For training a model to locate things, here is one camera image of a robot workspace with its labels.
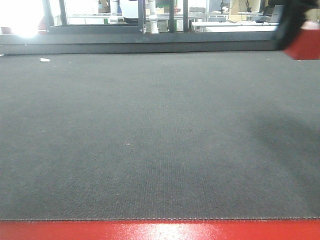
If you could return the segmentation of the black blurred gripper finger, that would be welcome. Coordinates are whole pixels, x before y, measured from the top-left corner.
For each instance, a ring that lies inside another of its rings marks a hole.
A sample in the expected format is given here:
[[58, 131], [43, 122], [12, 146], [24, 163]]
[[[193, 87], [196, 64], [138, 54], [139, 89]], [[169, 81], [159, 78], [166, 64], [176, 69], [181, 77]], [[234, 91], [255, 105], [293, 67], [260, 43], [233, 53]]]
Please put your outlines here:
[[306, 12], [320, 8], [318, 0], [284, 0], [283, 3], [282, 14], [271, 39], [275, 50], [287, 48], [307, 21]]

